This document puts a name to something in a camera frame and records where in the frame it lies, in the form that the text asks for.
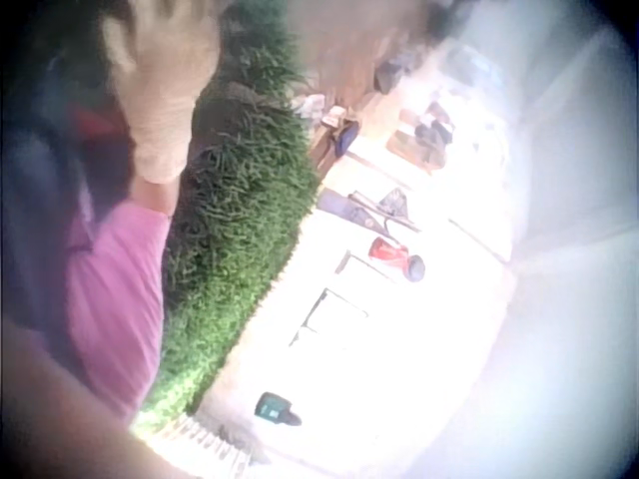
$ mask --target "grass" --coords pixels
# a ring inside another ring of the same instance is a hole
[[[148,435],[197,406],[295,247],[315,172],[302,122],[286,106],[297,78],[286,1],[237,0],[223,19],[225,55],[196,112],[206,125],[238,82],[275,99],[237,101],[227,132],[187,169],[165,257],[167,321],[154,388],[134,424]]]

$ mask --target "gardening glove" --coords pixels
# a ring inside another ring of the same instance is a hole
[[[129,3],[132,29],[113,17],[103,21],[106,53],[136,173],[166,184],[187,164],[196,101],[218,65],[214,0],[174,0],[170,13],[162,0]]]

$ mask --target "green bottle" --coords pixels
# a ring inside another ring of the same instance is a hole
[[[302,420],[291,412],[291,402],[271,392],[265,392],[256,406],[256,416],[274,424],[300,426]]]

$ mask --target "concrete floor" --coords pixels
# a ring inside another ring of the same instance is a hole
[[[376,234],[313,212],[290,263],[198,412],[201,421],[224,425],[237,444],[268,459],[264,477],[400,476],[462,404],[498,334],[515,280],[446,220],[446,202],[460,195],[451,174],[429,175],[383,147],[406,102],[419,109],[426,101],[431,77],[427,64],[392,95],[372,102],[363,135],[350,149],[355,156],[340,160],[323,182],[343,195],[358,190],[376,201],[401,186],[423,233],[401,227],[392,233],[422,256],[426,278],[409,283],[371,262],[367,251]],[[469,173],[476,178],[480,172]],[[458,209],[475,203],[471,197]],[[475,213],[482,223],[494,223],[495,212]],[[508,243],[503,230],[492,234],[492,244]],[[347,253],[355,259],[340,268]],[[326,289],[352,307],[333,303],[322,331],[305,331],[292,345]],[[253,416],[265,391],[291,400],[303,426]]]

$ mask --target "pink sleeve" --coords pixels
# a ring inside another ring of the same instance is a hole
[[[100,398],[129,422],[155,379],[164,320],[162,256],[170,219],[131,202],[69,264],[73,340]]]

